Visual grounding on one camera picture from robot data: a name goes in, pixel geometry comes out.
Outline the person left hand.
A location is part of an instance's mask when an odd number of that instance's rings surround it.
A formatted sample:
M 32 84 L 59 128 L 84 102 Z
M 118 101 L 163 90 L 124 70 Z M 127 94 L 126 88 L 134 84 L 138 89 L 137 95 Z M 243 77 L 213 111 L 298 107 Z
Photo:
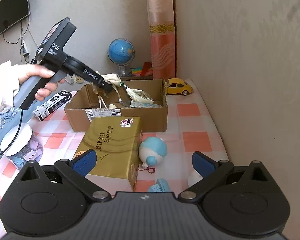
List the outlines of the person left hand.
M 23 64 L 16 68 L 19 80 L 19 92 L 14 97 L 15 105 L 32 103 L 34 99 L 43 101 L 56 91 L 58 83 L 64 83 L 66 74 L 61 70 L 56 73 L 38 64 Z

